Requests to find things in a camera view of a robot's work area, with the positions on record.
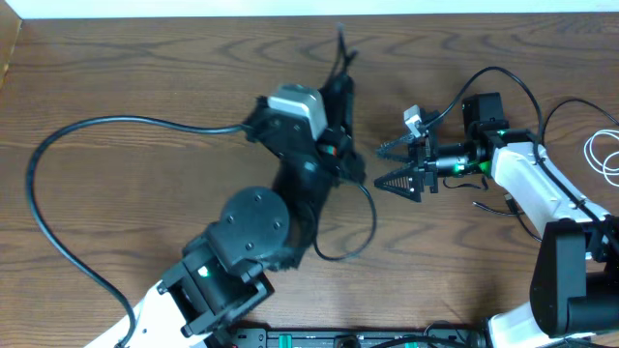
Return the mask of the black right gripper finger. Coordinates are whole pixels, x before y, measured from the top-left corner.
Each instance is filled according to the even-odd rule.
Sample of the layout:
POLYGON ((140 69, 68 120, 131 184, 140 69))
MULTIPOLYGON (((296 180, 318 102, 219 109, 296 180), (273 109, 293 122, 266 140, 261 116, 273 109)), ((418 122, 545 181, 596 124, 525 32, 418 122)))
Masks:
POLYGON ((422 175, 424 170, 415 163, 408 163, 373 181, 377 189, 394 193, 408 200, 422 201, 422 175))
POLYGON ((411 161, 411 157, 408 154, 398 155, 394 153, 394 150, 398 146, 411 145, 417 139, 412 133, 405 134, 396 140, 387 141, 381 144, 376 150, 375 154, 378 158, 384 160, 393 160, 402 163, 408 163, 411 161))

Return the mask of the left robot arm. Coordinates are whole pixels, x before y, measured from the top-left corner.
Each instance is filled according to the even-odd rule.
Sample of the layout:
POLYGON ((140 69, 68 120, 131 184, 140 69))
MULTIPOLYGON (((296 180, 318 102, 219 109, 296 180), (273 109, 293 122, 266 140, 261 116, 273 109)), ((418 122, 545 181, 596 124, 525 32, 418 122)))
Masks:
POLYGON ((257 100, 243 128, 278 158, 274 182, 235 193, 186 244, 134 307, 128 346, 192 347, 205 338, 224 345, 227 329, 273 294, 265 273, 299 267, 331 189, 366 178, 354 149, 354 87, 339 72, 319 89, 282 84, 257 100))

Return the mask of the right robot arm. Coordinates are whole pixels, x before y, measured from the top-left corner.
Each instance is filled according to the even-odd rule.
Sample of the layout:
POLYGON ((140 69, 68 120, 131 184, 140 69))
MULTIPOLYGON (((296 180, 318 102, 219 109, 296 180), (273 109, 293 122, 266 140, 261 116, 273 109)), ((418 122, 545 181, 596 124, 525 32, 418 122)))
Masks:
POLYGON ((541 245, 527 303, 486 322, 490 347, 586 344, 618 328, 618 219, 591 202, 552 163, 530 130, 514 130, 497 93, 462 102, 465 141, 441 145, 431 114, 403 114, 404 166, 375 180, 377 188, 419 202, 438 181, 481 174, 528 217, 541 245))

